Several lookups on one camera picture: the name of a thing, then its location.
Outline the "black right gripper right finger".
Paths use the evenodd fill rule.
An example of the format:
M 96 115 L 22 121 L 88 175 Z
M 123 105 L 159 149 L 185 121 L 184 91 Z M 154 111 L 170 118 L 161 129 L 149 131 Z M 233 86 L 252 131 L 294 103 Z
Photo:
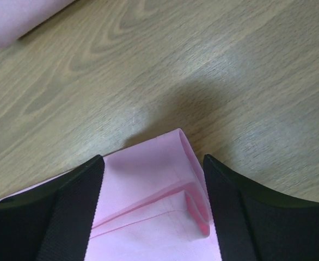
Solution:
M 222 260 L 319 260 L 319 202 L 272 190 L 210 154 L 203 169 Z

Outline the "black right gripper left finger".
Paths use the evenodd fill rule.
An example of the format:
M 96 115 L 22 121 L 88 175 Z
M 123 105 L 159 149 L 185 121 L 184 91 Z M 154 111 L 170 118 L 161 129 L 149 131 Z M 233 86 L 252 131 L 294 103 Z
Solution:
M 0 260 L 84 260 L 104 169 L 96 155 L 0 200 Z

